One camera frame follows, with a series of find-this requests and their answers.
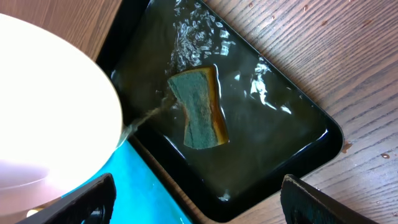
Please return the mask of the white plate with red stain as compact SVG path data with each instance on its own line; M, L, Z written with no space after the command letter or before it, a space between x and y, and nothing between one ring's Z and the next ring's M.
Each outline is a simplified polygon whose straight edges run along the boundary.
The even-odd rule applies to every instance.
M1 16L1 222L94 176L119 141L123 116L102 69L62 38Z

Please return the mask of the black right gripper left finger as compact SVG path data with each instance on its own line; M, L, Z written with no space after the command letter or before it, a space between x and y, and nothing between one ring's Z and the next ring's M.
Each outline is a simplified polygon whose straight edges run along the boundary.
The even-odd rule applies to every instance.
M113 176L105 173L18 224L109 224L115 200Z

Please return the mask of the yellow-green sponge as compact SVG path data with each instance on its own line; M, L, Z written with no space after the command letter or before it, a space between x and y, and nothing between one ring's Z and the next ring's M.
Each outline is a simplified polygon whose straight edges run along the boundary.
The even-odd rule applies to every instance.
M229 142L215 65L178 73L167 80L185 115L185 146L208 149Z

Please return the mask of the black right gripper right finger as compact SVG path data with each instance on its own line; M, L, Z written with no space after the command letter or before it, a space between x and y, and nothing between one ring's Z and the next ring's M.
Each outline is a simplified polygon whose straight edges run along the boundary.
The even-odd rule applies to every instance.
M283 179L280 202L289 224L376 224L292 174Z

